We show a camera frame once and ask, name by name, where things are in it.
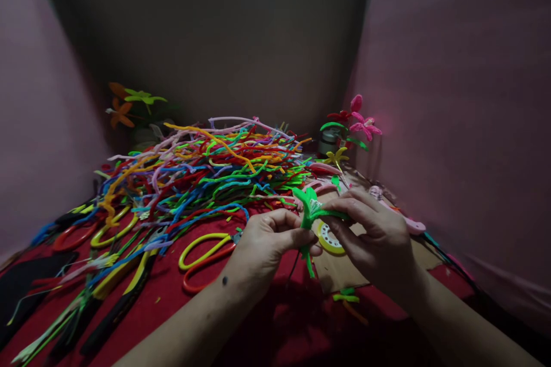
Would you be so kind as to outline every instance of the pink flower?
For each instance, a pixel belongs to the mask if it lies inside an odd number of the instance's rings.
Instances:
[[[358,112],[352,112],[351,115],[358,120],[357,123],[354,123],[350,127],[351,132],[364,131],[364,133],[366,134],[367,140],[369,140],[370,142],[373,140],[373,134],[377,134],[377,135],[383,134],[383,132],[381,132],[381,129],[373,125],[375,123],[375,119],[373,118],[364,119],[364,117],[360,115]]]

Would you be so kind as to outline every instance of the yellow scissors handle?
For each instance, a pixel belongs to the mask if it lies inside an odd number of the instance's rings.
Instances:
[[[184,264],[185,258],[188,256],[189,252],[196,246],[198,243],[201,243],[203,241],[206,241],[208,239],[212,238],[222,238],[222,241],[217,243],[214,247],[212,247],[205,255],[203,255],[201,258],[197,259],[196,261],[192,262],[191,264]],[[218,251],[226,242],[231,241],[231,236],[226,233],[212,233],[203,235],[202,237],[197,238],[195,241],[191,242],[190,245],[186,247],[184,252],[182,252],[182,255],[180,255],[180,260],[178,262],[178,266],[181,270],[186,271],[193,267],[194,265],[199,264],[200,262],[204,261],[205,259],[209,258],[212,254],[214,254],[216,251]]]
[[[130,210],[130,206],[126,206],[122,211],[120,211],[118,213],[118,215],[116,215],[113,218],[113,222],[117,222],[118,220],[120,220],[129,210]],[[132,220],[130,221],[130,223],[128,224],[128,226],[125,229],[120,231],[114,237],[109,238],[108,240],[100,241],[103,234],[105,234],[107,232],[107,230],[110,228],[109,225],[105,225],[102,229],[100,229],[96,233],[96,235],[94,235],[94,237],[90,241],[90,246],[92,246],[92,248],[103,248],[103,247],[106,247],[106,246],[112,244],[113,242],[115,242],[119,238],[122,238],[124,235],[128,234],[130,232],[130,230],[134,227],[136,222],[138,222],[138,219],[139,219],[138,215],[134,213],[134,217],[132,218]]]

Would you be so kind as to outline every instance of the pink wall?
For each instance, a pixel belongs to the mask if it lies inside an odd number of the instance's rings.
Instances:
[[[92,194],[101,105],[47,0],[0,0],[0,262]]]
[[[480,285],[551,334],[551,0],[371,0],[346,97],[359,169]]]

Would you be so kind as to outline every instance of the scissors handle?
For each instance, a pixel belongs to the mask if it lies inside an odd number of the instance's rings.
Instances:
[[[185,258],[188,256],[189,252],[199,243],[203,242],[203,241],[206,241],[206,240],[209,240],[209,239],[213,239],[213,238],[222,238],[222,241],[220,241],[219,243],[217,243],[214,247],[212,247],[207,253],[205,253],[202,257],[196,259],[194,262],[192,262],[191,264],[185,264],[184,263],[184,260]],[[199,238],[197,238],[196,240],[194,240],[193,242],[191,242],[190,245],[188,245],[186,247],[186,249],[184,250],[184,252],[182,252],[182,255],[180,255],[180,260],[178,262],[178,265],[180,267],[180,269],[182,271],[187,271],[189,270],[190,268],[196,266],[197,264],[203,262],[205,259],[209,258],[212,254],[214,254],[216,251],[218,251],[226,242],[228,241],[231,241],[231,236],[229,234],[226,234],[226,233],[212,233],[212,234],[207,234],[207,235],[203,235]]]
[[[73,226],[67,228],[65,231],[63,231],[61,234],[59,234],[59,236],[56,238],[56,241],[53,243],[54,252],[66,252],[66,251],[71,251],[73,249],[78,248],[79,246],[84,244],[84,242],[89,237],[92,236],[92,234],[98,228],[98,225],[99,225],[100,222],[101,222],[101,220],[98,220],[98,221],[93,222],[93,223],[83,224],[82,227],[79,227],[77,225],[73,225]],[[82,234],[82,236],[80,238],[78,238],[76,241],[66,245],[65,241],[66,241],[67,237],[69,235],[71,235],[77,228],[80,228],[82,230],[87,228],[88,230],[86,232],[84,232]]]
[[[119,221],[129,210],[130,210],[130,207],[126,206],[121,212],[119,212],[117,214],[117,216],[115,216],[113,218],[113,222]],[[128,224],[128,226],[125,229],[119,231],[114,237],[109,238],[108,240],[100,241],[102,236],[110,228],[109,225],[107,225],[107,224],[104,225],[103,228],[100,229],[96,233],[96,235],[94,235],[94,237],[90,241],[90,246],[92,246],[92,248],[98,248],[99,249],[99,248],[104,248],[104,247],[107,247],[107,246],[111,245],[113,242],[117,241],[119,238],[122,238],[124,235],[128,234],[130,232],[130,230],[134,227],[136,222],[138,222],[138,215],[136,213],[134,213],[134,217],[132,218],[132,220],[130,221],[130,223]]]
[[[196,272],[199,272],[204,267],[208,267],[214,261],[218,261],[219,259],[224,258],[227,255],[230,255],[234,251],[234,249],[235,249],[235,244],[232,244],[231,247],[229,247],[227,249],[224,249],[223,251],[220,251],[220,252],[218,252],[218,253],[216,253],[216,254],[214,254],[214,255],[212,255],[212,256],[204,259],[204,260],[202,260],[201,262],[197,263],[192,268],[190,268],[184,274],[184,281],[183,281],[184,291],[186,291],[190,294],[197,294],[197,293],[201,292],[202,289],[207,287],[210,283],[212,283],[212,281],[211,281],[211,282],[209,282],[205,285],[202,285],[202,286],[199,286],[199,287],[193,287],[193,286],[189,285],[189,278],[191,277],[192,274],[195,274]]]

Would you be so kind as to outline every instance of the right hand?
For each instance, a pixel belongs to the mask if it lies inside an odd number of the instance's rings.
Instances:
[[[365,228],[365,234],[355,235],[342,220],[323,217],[352,264],[385,294],[399,299],[422,283],[425,271],[413,257],[408,229],[401,215],[358,189],[330,200],[323,209],[344,212]]]

